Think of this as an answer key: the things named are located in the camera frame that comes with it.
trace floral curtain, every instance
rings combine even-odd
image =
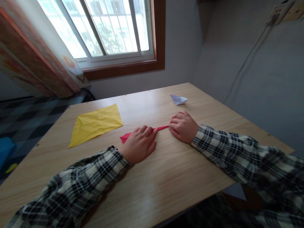
[[[37,0],[0,0],[0,71],[33,96],[89,85]]]

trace checkered floor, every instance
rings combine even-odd
[[[68,106],[81,103],[85,96],[80,91],[70,98],[30,98],[0,104],[0,138],[10,137],[16,143],[0,170],[0,185]]]

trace plaid shirt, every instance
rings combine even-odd
[[[130,166],[113,146],[54,176],[7,227],[80,227],[86,212]]]
[[[258,191],[263,211],[234,212],[221,194],[185,213],[194,227],[303,227],[304,161],[248,136],[201,125],[192,145],[237,182]],[[81,225],[86,212],[129,163],[114,147],[57,174],[41,195],[16,212],[7,227]]]

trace blue object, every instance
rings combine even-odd
[[[0,169],[15,147],[16,144],[9,137],[0,138]]]

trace white paper boat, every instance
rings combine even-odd
[[[175,105],[182,105],[185,104],[186,101],[188,100],[188,98],[184,98],[184,97],[180,97],[180,96],[176,96],[176,95],[171,95],[171,99],[173,100]]]

